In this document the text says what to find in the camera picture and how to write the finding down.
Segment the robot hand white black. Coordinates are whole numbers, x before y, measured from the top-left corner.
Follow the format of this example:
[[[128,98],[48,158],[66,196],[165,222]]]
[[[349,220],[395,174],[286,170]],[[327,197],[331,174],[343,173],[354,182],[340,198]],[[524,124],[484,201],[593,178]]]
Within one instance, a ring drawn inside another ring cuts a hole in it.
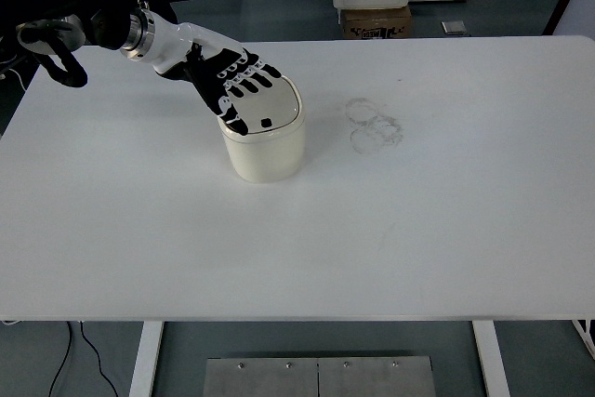
[[[241,43],[198,25],[158,20],[155,31],[159,51],[147,54],[154,70],[166,79],[191,83],[214,115],[247,135],[249,126],[233,99],[272,88],[281,73]]]
[[[578,335],[585,344],[589,355],[592,357],[592,359],[595,359],[594,321],[592,319],[573,320],[572,323]]]

